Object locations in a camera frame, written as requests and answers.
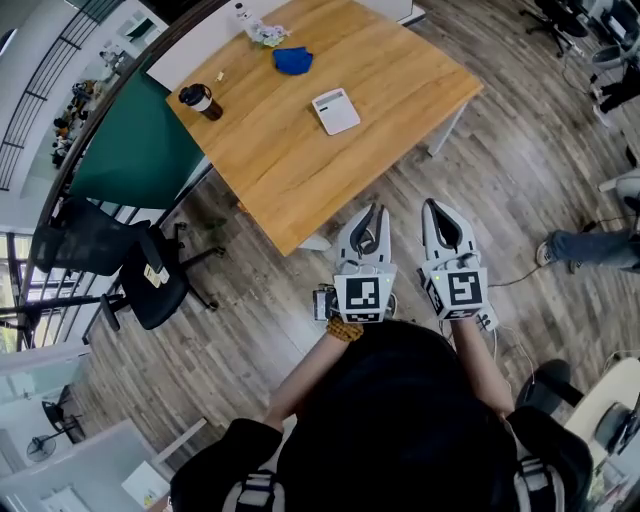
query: white desk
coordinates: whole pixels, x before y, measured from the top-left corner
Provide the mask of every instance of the white desk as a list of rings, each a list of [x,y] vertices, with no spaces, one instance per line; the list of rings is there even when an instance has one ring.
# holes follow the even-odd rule
[[[633,409],[638,393],[640,361],[630,357],[612,367],[573,410],[565,428],[587,443],[594,467],[607,457],[605,449],[594,438],[600,420],[614,402]]]

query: person's arm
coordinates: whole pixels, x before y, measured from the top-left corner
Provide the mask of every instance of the person's arm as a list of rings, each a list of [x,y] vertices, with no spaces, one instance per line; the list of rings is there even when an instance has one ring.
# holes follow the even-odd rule
[[[475,319],[451,322],[451,329],[458,358],[474,394],[496,413],[505,416],[512,413],[515,407],[509,386],[491,357]]]
[[[296,407],[342,357],[348,346],[349,343],[329,333],[323,334],[273,393],[263,423],[282,432],[282,422],[295,412]]]

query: chair armrest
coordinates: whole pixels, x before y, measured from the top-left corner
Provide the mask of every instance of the chair armrest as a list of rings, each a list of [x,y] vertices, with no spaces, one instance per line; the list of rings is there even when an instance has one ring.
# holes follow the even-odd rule
[[[115,313],[111,309],[111,302],[109,302],[109,298],[104,293],[100,297],[100,307],[107,319],[109,327],[111,327],[115,332],[118,332],[120,330],[120,322],[118,322]]]
[[[156,244],[153,242],[153,239],[149,236],[147,232],[142,233],[140,236],[140,247],[142,248],[142,252],[144,253],[144,257],[147,258],[147,262],[149,266],[153,269],[156,274],[159,274],[162,271],[162,267],[164,264],[162,263],[162,258],[160,257],[160,253],[158,252],[158,248]]]

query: green partition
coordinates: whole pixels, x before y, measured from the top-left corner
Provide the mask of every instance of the green partition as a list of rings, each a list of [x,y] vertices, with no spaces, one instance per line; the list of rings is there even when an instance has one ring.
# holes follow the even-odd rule
[[[204,155],[167,105],[167,95],[136,71],[87,149],[72,195],[139,208],[171,206]]]

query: white calculator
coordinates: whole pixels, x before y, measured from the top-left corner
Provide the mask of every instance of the white calculator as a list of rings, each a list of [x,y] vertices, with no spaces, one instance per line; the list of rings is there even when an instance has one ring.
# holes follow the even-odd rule
[[[329,135],[335,135],[360,124],[360,116],[344,89],[326,92],[311,103]]]

